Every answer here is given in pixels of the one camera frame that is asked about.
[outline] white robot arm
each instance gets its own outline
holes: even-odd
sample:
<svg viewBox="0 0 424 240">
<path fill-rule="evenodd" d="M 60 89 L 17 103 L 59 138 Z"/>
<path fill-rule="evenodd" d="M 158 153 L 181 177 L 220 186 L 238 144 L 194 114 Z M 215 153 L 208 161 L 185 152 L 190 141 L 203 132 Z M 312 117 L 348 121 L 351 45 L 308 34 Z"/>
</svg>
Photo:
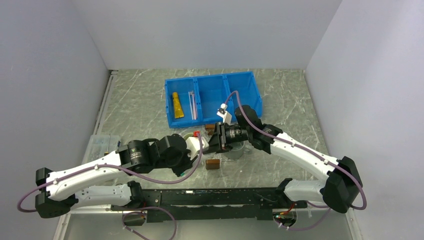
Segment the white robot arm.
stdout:
<svg viewBox="0 0 424 240">
<path fill-rule="evenodd" d="M 290 206 L 298 201 L 323 202 L 339 213 L 346 213 L 359 189 L 339 168 L 349 172 L 362 186 L 353 160 L 348 157 L 337 159 L 315 151 L 281 129 L 262 124 L 249 106 L 245 105 L 243 109 L 241 112 L 237 108 L 235 112 L 238 124 L 217 122 L 208 142 L 200 138 L 202 152 L 224 153 L 231 150 L 231 143 L 249 141 L 256 149 L 290 160 L 317 178 L 314 181 L 284 179 L 273 193 L 277 199 L 274 202 L 278 206 Z M 225 109 L 221 108 L 219 113 L 228 116 Z M 53 218 L 75 208 L 93 205 L 140 208 L 145 205 L 146 198 L 139 183 L 131 181 L 119 186 L 94 185 L 127 175 L 129 171 L 146 174 L 158 168 L 170 168 L 180 177 L 192 168 L 200 152 L 201 142 L 197 137 L 184 140 L 178 134 L 165 136 L 161 140 L 134 140 L 81 166 L 62 171 L 41 168 L 36 173 L 37 185 L 52 184 L 42 188 L 36 196 L 36 210 L 42 218 Z"/>
</svg>

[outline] blue plastic bin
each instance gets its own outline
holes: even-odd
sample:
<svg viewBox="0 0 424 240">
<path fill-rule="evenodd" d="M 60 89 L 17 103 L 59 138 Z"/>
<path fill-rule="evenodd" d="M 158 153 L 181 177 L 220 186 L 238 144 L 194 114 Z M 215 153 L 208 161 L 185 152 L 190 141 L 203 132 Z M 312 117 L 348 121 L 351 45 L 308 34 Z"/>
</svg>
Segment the blue plastic bin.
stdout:
<svg viewBox="0 0 424 240">
<path fill-rule="evenodd" d="M 234 90 L 238 91 L 242 105 L 249 105 L 259 117 L 262 116 L 262 99 L 256 85 L 253 72 L 236 72 L 217 75 L 185 77 L 165 80 L 166 116 L 170 128 L 186 128 L 221 122 L 218 108 Z M 189 91 L 193 91 L 196 100 L 197 119 L 192 120 Z M 172 93 L 177 92 L 184 117 L 174 117 Z M 235 109 L 238 107 L 234 95 L 228 102 L 227 111 L 235 121 Z"/>
</svg>

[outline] white bracket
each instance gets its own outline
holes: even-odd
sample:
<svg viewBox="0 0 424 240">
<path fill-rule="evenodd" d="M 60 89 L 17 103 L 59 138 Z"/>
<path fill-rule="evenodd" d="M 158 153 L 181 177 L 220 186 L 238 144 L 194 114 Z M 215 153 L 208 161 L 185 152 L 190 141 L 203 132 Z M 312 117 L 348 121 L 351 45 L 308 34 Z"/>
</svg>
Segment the white bracket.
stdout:
<svg viewBox="0 0 424 240">
<path fill-rule="evenodd" d="M 78 203 L 71 210 L 97 205 L 125 206 L 131 202 L 131 189 L 128 185 L 90 186 L 75 193 Z"/>
<path fill-rule="evenodd" d="M 284 194 L 293 202 L 314 201 L 323 203 L 323 195 L 320 193 L 320 189 L 324 186 L 325 183 L 320 180 L 299 181 L 293 179 L 285 186 Z"/>
<path fill-rule="evenodd" d="M 218 112 L 216 115 L 220 116 L 222 118 L 222 122 L 225 124 L 231 124 L 231 114 L 227 111 L 227 105 L 225 103 L 221 104 L 221 107 L 218 109 Z"/>
<path fill-rule="evenodd" d="M 190 159 L 193 160 L 200 153 L 199 138 L 197 136 L 190 136 L 185 140 L 185 143 L 187 144 L 187 149 L 190 150 Z M 209 143 L 204 137 L 201 137 L 201 143 L 203 152 L 209 149 Z"/>
</svg>

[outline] white enclosure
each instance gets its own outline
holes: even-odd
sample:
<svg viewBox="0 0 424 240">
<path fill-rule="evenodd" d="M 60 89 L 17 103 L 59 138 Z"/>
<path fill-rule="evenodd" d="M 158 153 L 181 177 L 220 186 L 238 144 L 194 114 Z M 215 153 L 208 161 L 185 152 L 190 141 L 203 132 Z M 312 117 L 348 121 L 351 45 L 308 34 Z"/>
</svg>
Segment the white enclosure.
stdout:
<svg viewBox="0 0 424 240">
<path fill-rule="evenodd" d="M 360 170 L 364 239 L 424 236 L 423 43 L 422 1 L 344 0 L 306 69 L 330 154 Z"/>
<path fill-rule="evenodd" d="M 15 205 L 36 169 L 81 162 L 108 69 L 297 68 L 358 167 L 363 238 L 422 239 L 423 44 L 422 0 L 2 1 L 0 238 L 52 239 L 57 219 Z"/>
<path fill-rule="evenodd" d="M 109 69 L 304 69 L 341 2 L 73 1 Z"/>
</svg>

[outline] wire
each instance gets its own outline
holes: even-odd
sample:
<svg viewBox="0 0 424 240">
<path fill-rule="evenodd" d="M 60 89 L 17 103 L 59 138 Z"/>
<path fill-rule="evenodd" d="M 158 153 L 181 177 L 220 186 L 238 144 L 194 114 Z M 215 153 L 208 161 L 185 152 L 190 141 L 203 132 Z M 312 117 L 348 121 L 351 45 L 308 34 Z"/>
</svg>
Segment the wire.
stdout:
<svg viewBox="0 0 424 240">
<path fill-rule="evenodd" d="M 145 237 L 145 236 L 141 235 L 138 231 L 136 231 L 136 230 L 134 230 L 134 229 L 132 229 L 132 228 L 128 227 L 127 225 L 125 225 L 125 218 L 127 218 L 129 215 L 141 215 L 141 216 L 143 216 L 143 217 L 144 217 L 144 216 L 145 216 L 145 214 L 144 214 L 144 213 L 142 213 L 142 212 L 139 212 L 139 211 L 145 211 L 145 210 L 160 210 L 160 211 L 162 211 L 162 212 L 164 212 L 164 213 L 168 214 L 168 216 L 172 219 L 172 222 L 173 222 L 173 225 L 174 225 L 173 233 L 172 233 L 172 236 L 169 238 L 169 240 L 172 240 L 172 239 L 175 237 L 175 234 L 177 233 L 177 221 L 175 220 L 174 216 L 173 216 L 173 215 L 172 215 L 169 211 L 167 211 L 166 209 L 163 209 L 163 208 L 158 207 L 158 206 L 147 206 L 147 207 L 142 207 L 142 208 L 137 208 L 137 209 L 131 209 L 131 210 L 137 210 L 137 211 L 129 212 L 129 213 L 125 214 L 125 215 L 122 217 L 122 226 L 123 226 L 126 230 L 130 231 L 131 233 L 133 233 L 133 234 L 135 234 L 135 235 L 139 236 L 140 238 L 142 238 L 142 239 L 144 239 L 144 240 L 150 240 L 149 238 L 147 238 L 147 237 Z"/>
<path fill-rule="evenodd" d="M 315 228 L 316 226 L 318 226 L 326 217 L 327 215 L 330 213 L 331 208 L 329 208 L 327 211 L 325 211 L 324 215 L 322 215 L 322 217 L 316 221 L 314 224 L 307 226 L 307 227 L 302 227 L 302 228 L 292 228 L 292 227 L 286 227 L 286 229 L 288 231 L 306 231 L 306 230 L 311 230 L 313 228 Z M 280 223 L 274 218 L 274 222 L 280 226 Z"/>
<path fill-rule="evenodd" d="M 312 207 L 314 207 L 314 208 L 317 208 L 317 209 L 326 209 L 326 208 L 328 208 L 329 206 L 327 206 L 327 205 L 315 205 L 315 204 L 313 204 L 312 202 L 310 202 L 310 201 L 306 201 L 307 202 L 307 204 L 309 204 L 309 205 L 311 205 Z"/>
<path fill-rule="evenodd" d="M 231 96 L 232 95 L 234 95 L 235 94 L 235 96 L 236 96 L 236 98 L 237 98 L 237 103 L 238 103 L 238 106 L 240 107 L 240 111 L 241 111 L 241 114 L 243 115 L 243 117 L 244 117 L 244 119 L 246 120 L 246 122 L 253 128 L 253 129 L 255 129 L 257 132 L 259 132 L 259 133 L 261 133 L 261 134 L 263 134 L 263 135 L 265 135 L 265 136 L 267 136 L 267 137 L 270 137 L 270 138 L 273 138 L 273 139 L 276 139 L 276 140 L 279 140 L 279 141 L 281 141 L 281 142 L 283 142 L 283 143 L 287 143 L 287 144 L 290 144 L 290 145 L 293 145 L 294 147 L 297 147 L 297 148 L 299 148 L 299 149 L 302 149 L 302 150 L 304 150 L 304 151 L 306 151 L 306 152 L 308 152 L 308 153 L 310 153 L 310 154 L 312 154 L 312 155 L 314 155 L 315 157 L 317 157 L 318 159 L 320 159 L 321 161 L 325 161 L 325 158 L 324 157 L 322 157 L 321 155 L 319 155 L 318 153 L 316 153 L 315 151 L 313 151 L 313 150 L 311 150 L 311 149 L 309 149 L 309 148 L 307 148 L 307 147 L 305 147 L 305 146 L 302 146 L 302 145 L 299 145 L 299 144 L 297 144 L 297 143 L 295 143 L 295 144 L 293 144 L 293 142 L 291 142 L 291 141 L 289 141 L 289 140 L 286 140 L 286 139 L 282 139 L 282 138 L 280 138 L 280 137 L 277 137 L 277 136 L 274 136 L 274 135 L 271 135 L 271 134 L 269 134 L 269 133 L 267 133 L 267 132 L 264 132 L 264 131 L 262 131 L 262 130 L 260 130 L 259 128 L 257 128 L 251 121 L 250 121 L 250 119 L 248 118 L 248 116 L 246 115 L 246 113 L 245 113 L 245 111 L 243 110 L 243 107 L 242 107 L 242 102 L 240 101 L 240 96 L 239 96 L 239 92 L 237 91 L 237 90 L 235 90 L 235 91 L 233 91 L 228 97 L 227 97 L 227 99 L 225 100 L 225 104 L 227 104 L 228 103 L 228 101 L 230 100 L 230 98 L 231 98 Z M 330 166 L 332 166 L 333 168 L 335 168 L 335 169 L 337 169 L 337 170 L 339 170 L 340 172 L 342 172 L 342 173 L 344 173 L 346 176 L 348 176 L 352 181 L 353 181 L 353 183 L 355 183 L 355 185 L 356 185 L 356 187 L 359 189 L 359 192 L 360 192 L 360 195 L 361 195 L 361 197 L 362 197 L 362 206 L 351 206 L 353 209 L 356 209 L 356 210 L 364 210 L 365 208 L 367 208 L 367 199 L 366 199 L 366 197 L 365 197 L 365 193 L 364 193 L 364 190 L 362 189 L 362 186 L 361 186 L 361 184 L 358 182 L 358 180 L 352 175 L 352 174 L 350 174 L 348 171 L 346 171 L 346 170 L 344 170 L 343 168 L 341 168 L 340 166 L 338 166 L 338 165 L 336 165 L 336 164 L 334 164 L 334 163 L 332 163 L 332 162 L 328 162 L 327 163 L 328 165 L 330 165 Z"/>
<path fill-rule="evenodd" d="M 261 194 L 259 194 L 259 193 L 254 193 L 254 194 L 256 194 L 256 195 L 258 195 L 261 199 L 264 199 L 264 200 L 266 200 L 266 201 L 268 201 L 268 202 L 270 202 L 270 203 L 276 203 L 277 201 L 276 200 L 271 200 L 271 199 L 269 199 L 269 198 L 266 198 L 266 197 L 264 197 L 264 196 L 262 196 Z"/>
<path fill-rule="evenodd" d="M 296 223 L 297 216 L 293 214 L 292 216 L 288 215 L 277 215 L 274 217 L 274 222 L 279 223 L 278 228 L 284 225 L 284 227 L 291 227 Z"/>
<path fill-rule="evenodd" d="M 97 165 L 98 166 L 98 169 L 100 169 L 100 168 L 113 168 L 113 169 L 118 169 L 118 170 L 121 170 L 121 171 L 123 171 L 123 172 L 125 172 L 125 173 L 127 173 L 127 174 L 129 174 L 129 175 L 134 175 L 134 176 L 136 176 L 136 177 L 139 177 L 139 178 L 141 178 L 141 179 L 144 179 L 144 180 L 147 180 L 147 181 L 150 181 L 150 182 L 153 182 L 153 183 L 157 183 L 157 184 L 178 184 L 178 183 L 181 183 L 182 181 L 184 181 L 184 180 L 186 180 L 186 179 L 188 179 L 191 175 L 193 175 L 193 173 L 195 172 L 195 170 L 199 167 L 199 163 L 201 162 L 201 158 L 202 158 L 202 154 L 203 154 L 203 143 L 202 143 L 202 136 L 201 136 L 201 134 L 200 133 L 198 133 L 198 135 L 197 135 L 197 137 L 198 137 L 198 139 L 199 139 L 199 144 L 200 144 L 200 150 L 199 150 L 199 154 L 198 154 L 198 161 L 197 161 L 197 163 L 196 163 L 196 166 L 186 175 L 186 176 L 184 176 L 183 178 L 181 178 L 181 179 L 178 179 L 178 180 L 175 180 L 175 181 L 161 181 L 161 180 L 156 180 L 156 179 L 153 179 L 153 178 L 150 178 L 150 177 L 147 177 L 147 176 L 144 176 L 144 175 L 141 175 L 141 174 L 139 174 L 139 173 L 136 173 L 136 172 L 134 172 L 134 171 L 131 171 L 131 170 L 129 170 L 129 169 L 126 169 L 126 168 L 123 168 L 123 167 L 121 167 L 121 166 L 116 166 L 116 165 L 110 165 L 110 164 L 99 164 L 99 165 Z M 85 173 L 85 172 L 87 172 L 87 171 L 90 171 L 90 170 L 93 170 L 93 169 L 95 169 L 95 167 L 96 166 L 90 166 L 90 167 L 87 167 L 87 168 L 84 168 L 84 169 L 81 169 L 81 170 L 78 170 L 78 171 L 76 171 L 76 172 L 73 172 L 73 173 L 70 173 L 70 174 L 68 174 L 68 175 L 66 175 L 66 176 L 63 176 L 63 177 L 59 177 L 59 178 L 57 178 L 57 179 L 55 179 L 56 180 L 56 182 L 60 182 L 60 181 L 63 181 L 63 180 L 65 180 L 65 179 L 69 179 L 69 178 L 72 178 L 72 177 L 74 177 L 74 176 L 77 176 L 77 175 L 79 175 L 79 174 L 82 174 L 82 173 Z M 43 189 L 43 188 L 45 188 L 45 187 L 47 187 L 47 186 L 50 186 L 50 185 L 52 185 L 53 184 L 53 182 L 54 182 L 54 180 L 52 180 L 52 181 L 49 181 L 49 182 L 46 182 L 46 183 L 44 183 L 44 184 L 41 184 L 40 186 L 38 186 L 38 187 L 36 187 L 36 188 L 34 188 L 33 190 L 31 190 L 30 192 L 28 192 L 27 194 L 25 194 L 23 197 L 21 197 L 20 199 L 19 199 L 19 201 L 17 202 L 17 209 L 18 209 L 18 211 L 20 211 L 20 212 L 23 212 L 23 213 L 34 213 L 34 212 L 37 212 L 37 210 L 36 209 L 24 209 L 24 208 L 22 208 L 22 202 L 29 196 L 29 195 L 31 195 L 32 193 L 34 193 L 34 192 L 36 192 L 36 191 L 38 191 L 38 190 L 40 190 L 40 189 Z"/>
<path fill-rule="evenodd" d="M 289 208 L 287 211 L 282 211 L 282 212 L 280 212 L 280 215 L 286 215 L 286 214 L 289 214 L 289 213 L 290 213 L 290 211 L 291 211 L 294 207 L 295 207 L 295 203 L 293 202 L 293 203 L 291 204 L 290 208 Z"/>
</svg>

